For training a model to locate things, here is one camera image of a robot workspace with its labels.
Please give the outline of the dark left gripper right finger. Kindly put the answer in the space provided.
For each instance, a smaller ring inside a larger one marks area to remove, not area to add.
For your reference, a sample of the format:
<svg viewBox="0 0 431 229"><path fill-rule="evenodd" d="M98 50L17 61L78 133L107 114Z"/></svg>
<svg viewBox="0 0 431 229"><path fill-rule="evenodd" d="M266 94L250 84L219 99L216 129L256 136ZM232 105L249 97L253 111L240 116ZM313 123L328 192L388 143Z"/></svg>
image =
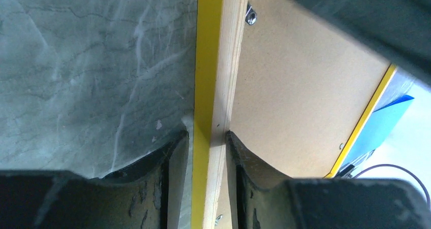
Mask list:
<svg viewBox="0 0 431 229"><path fill-rule="evenodd" d="M430 228L420 192L396 179L291 178L225 136L233 228Z"/></svg>

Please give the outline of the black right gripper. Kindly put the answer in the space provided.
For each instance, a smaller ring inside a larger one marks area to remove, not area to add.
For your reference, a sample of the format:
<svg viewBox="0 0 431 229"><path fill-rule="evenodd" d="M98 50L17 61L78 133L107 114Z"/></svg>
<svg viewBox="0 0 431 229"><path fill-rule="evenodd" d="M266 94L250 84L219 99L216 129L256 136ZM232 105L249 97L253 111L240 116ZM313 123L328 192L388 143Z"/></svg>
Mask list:
<svg viewBox="0 0 431 229"><path fill-rule="evenodd" d="M430 0L293 0L430 84Z"/></svg>

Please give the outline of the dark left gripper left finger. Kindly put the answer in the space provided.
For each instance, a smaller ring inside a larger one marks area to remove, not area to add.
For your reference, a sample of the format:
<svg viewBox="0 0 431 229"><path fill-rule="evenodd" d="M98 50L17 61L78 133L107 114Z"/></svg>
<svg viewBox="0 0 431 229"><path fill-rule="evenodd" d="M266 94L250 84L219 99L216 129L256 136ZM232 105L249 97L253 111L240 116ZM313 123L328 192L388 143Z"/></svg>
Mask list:
<svg viewBox="0 0 431 229"><path fill-rule="evenodd" d="M1 228L177 228L189 134L103 178L2 170Z"/></svg>

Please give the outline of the yellow wooden picture frame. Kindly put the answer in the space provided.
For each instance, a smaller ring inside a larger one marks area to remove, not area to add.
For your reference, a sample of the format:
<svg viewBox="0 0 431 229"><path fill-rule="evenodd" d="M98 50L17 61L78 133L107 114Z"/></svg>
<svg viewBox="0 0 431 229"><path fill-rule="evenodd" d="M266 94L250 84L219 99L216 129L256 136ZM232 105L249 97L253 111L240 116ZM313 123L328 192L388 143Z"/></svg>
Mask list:
<svg viewBox="0 0 431 229"><path fill-rule="evenodd" d="M257 21L249 0L198 0L195 74L192 228L214 228L225 184L230 130L243 30Z"/></svg>

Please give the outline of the brown backing board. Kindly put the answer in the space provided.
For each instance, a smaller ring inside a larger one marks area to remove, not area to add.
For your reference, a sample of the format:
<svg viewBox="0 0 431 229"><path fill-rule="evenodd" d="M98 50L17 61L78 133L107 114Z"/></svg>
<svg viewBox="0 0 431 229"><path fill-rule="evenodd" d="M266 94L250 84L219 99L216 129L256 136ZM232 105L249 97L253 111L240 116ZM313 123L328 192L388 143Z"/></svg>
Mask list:
<svg viewBox="0 0 431 229"><path fill-rule="evenodd" d="M288 176L331 177L394 67L293 1L249 2L230 130Z"/></svg>

